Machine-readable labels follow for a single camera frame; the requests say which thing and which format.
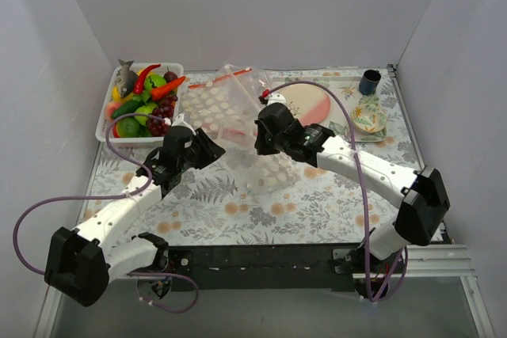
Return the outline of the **dotted zip top bag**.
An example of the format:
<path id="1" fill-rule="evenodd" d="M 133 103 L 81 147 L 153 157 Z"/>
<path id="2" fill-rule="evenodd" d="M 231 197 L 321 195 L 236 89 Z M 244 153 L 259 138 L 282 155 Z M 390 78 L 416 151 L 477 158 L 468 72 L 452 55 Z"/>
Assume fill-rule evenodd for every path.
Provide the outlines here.
<path id="1" fill-rule="evenodd" d="M 219 110 L 216 142 L 225 149 L 223 164 L 256 194 L 267 194 L 292 186 L 299 175 L 283 154 L 259 156 L 255 120 L 263 105 L 257 97 L 269 86 L 263 70 L 226 64 L 213 80 Z"/>

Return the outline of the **green lime toy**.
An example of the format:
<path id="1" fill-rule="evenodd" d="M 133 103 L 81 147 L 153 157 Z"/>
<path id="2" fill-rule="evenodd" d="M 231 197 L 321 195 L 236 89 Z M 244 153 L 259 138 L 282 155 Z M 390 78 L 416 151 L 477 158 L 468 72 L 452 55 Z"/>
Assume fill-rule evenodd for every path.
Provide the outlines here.
<path id="1" fill-rule="evenodd" d="M 158 105 L 155 103 L 145 104 L 135 110 L 134 118 L 141 126 L 145 127 L 148 121 L 147 115 L 150 115 L 157 107 Z"/>

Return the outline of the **orange carrot toy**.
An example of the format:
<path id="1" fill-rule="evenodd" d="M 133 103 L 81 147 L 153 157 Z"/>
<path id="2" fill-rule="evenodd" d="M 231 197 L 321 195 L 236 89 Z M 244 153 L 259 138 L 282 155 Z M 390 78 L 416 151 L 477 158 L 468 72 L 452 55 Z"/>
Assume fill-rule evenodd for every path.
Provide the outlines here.
<path id="1" fill-rule="evenodd" d="M 150 91 L 151 99 L 153 101 L 160 101 L 163 97 L 168 95 L 171 91 L 177 89 L 186 80 L 186 76 L 181 76 L 171 82 L 166 83 L 164 86 L 157 87 Z"/>

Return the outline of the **red chili pepper toy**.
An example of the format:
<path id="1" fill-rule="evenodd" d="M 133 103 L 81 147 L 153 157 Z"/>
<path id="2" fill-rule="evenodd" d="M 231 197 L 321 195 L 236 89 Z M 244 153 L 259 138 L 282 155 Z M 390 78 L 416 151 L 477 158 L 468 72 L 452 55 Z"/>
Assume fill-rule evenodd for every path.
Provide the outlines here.
<path id="1" fill-rule="evenodd" d="M 144 91 L 144 82 L 146 80 L 146 77 L 148 76 L 148 74 L 152 70 L 158 69 L 160 66 L 161 66 L 160 63 L 159 64 L 153 64 L 153 65 L 150 65 L 150 66 L 146 67 L 141 72 L 141 74 L 138 76 L 138 78 L 136 79 L 135 84 L 134 84 L 133 93 L 135 95 L 140 95 L 140 94 L 143 93 L 143 91 Z"/>

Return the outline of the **dark purple plum toy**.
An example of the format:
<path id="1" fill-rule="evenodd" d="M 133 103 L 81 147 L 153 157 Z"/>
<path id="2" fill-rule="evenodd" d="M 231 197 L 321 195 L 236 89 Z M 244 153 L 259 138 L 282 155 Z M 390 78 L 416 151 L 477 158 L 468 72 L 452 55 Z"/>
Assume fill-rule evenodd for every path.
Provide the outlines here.
<path id="1" fill-rule="evenodd" d="M 168 70 L 167 72 L 165 72 L 163 77 L 164 77 L 164 80 L 166 81 L 166 83 L 175 81 L 176 79 L 179 78 L 179 76 L 171 70 Z"/>

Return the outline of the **grey toy fish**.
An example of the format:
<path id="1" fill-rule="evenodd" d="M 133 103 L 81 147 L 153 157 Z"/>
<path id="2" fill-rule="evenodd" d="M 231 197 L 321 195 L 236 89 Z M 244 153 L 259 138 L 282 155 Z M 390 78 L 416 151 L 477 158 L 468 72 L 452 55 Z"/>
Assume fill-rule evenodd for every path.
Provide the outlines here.
<path id="1" fill-rule="evenodd" d="M 138 75 L 131 69 L 134 60 L 124 61 L 119 59 L 120 69 L 116 73 L 115 84 L 121 98 L 125 98 L 133 92 Z"/>

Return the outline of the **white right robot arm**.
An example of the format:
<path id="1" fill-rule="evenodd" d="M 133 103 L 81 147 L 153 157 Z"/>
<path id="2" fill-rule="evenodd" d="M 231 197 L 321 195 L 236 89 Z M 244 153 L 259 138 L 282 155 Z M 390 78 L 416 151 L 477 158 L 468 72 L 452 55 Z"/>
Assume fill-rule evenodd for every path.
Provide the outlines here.
<path id="1" fill-rule="evenodd" d="M 329 128 L 315 123 L 304 127 L 281 103 L 262 109 L 256 125 L 258 154 L 284 153 L 293 161 L 340 174 L 365 184 L 397 208 L 397 215 L 374 229 L 369 246 L 358 253 L 366 272 L 379 271 L 392 253 L 407 245 L 427 246 L 448 212 L 448 194 L 437 169 L 417 171 L 356 152 Z"/>

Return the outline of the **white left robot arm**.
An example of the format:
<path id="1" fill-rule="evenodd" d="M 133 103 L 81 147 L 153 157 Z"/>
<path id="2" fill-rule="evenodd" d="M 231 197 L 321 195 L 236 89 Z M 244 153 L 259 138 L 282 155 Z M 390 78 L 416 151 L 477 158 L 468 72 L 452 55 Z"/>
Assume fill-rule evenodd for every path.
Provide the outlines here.
<path id="1" fill-rule="evenodd" d="M 82 306 L 93 305 L 115 279 L 136 270 L 153 275 L 167 269 L 169 245 L 151 233 L 118 245 L 129 226 L 178 186 L 184 172 L 203 169 L 224 154 L 202 130 L 171 127 L 162 146 L 153 149 L 119 199 L 74 229 L 51 237 L 44 281 Z"/>

